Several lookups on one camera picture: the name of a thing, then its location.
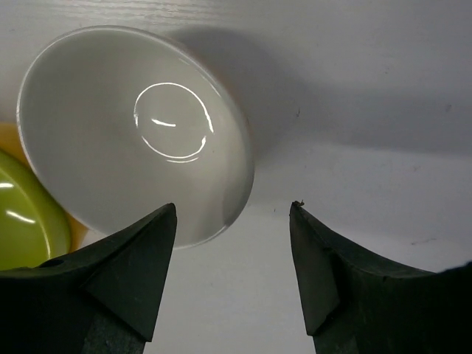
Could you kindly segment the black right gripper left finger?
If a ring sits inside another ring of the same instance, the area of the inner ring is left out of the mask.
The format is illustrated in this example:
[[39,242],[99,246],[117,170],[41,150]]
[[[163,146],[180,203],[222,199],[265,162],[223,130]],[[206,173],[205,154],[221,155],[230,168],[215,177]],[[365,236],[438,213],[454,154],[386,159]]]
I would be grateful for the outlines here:
[[3,353],[142,353],[173,252],[166,204],[127,228],[34,268],[1,273]]

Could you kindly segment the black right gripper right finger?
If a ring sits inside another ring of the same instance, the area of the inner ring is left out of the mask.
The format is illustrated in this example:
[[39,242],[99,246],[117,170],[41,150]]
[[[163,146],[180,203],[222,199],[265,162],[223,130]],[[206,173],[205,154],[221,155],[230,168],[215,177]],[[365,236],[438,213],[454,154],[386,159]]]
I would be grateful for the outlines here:
[[404,265],[325,226],[295,201],[291,252],[317,353],[469,353],[471,265]]

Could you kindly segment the lime green plastic bowl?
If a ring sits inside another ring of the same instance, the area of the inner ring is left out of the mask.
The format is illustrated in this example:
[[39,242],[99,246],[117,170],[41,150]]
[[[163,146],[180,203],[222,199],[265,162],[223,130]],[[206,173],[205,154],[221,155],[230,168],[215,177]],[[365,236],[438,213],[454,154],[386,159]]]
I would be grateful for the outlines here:
[[35,174],[1,152],[1,270],[36,267],[69,252],[66,213]]

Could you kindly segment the white ceramic bowl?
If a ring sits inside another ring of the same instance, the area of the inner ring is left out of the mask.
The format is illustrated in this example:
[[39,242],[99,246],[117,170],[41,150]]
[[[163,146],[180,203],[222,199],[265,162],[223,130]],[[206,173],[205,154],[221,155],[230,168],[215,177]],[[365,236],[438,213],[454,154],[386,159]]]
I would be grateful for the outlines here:
[[181,43],[93,26],[48,44],[16,103],[24,153],[42,185],[89,229],[113,234],[165,204],[176,249],[225,232],[254,181],[248,121]]

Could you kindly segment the orange plastic bowl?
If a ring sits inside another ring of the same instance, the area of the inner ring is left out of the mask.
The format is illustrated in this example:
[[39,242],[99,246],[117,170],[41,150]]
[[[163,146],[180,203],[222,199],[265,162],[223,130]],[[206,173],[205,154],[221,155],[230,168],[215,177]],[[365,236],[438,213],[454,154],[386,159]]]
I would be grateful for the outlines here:
[[[22,148],[16,124],[11,122],[1,122],[0,140],[1,149],[3,151],[19,160],[20,163],[26,166],[29,170],[32,170]],[[65,209],[63,209],[63,211],[67,217],[72,236],[71,247],[69,251],[77,251],[81,247],[88,229],[75,218],[73,218],[68,212],[66,212]]]

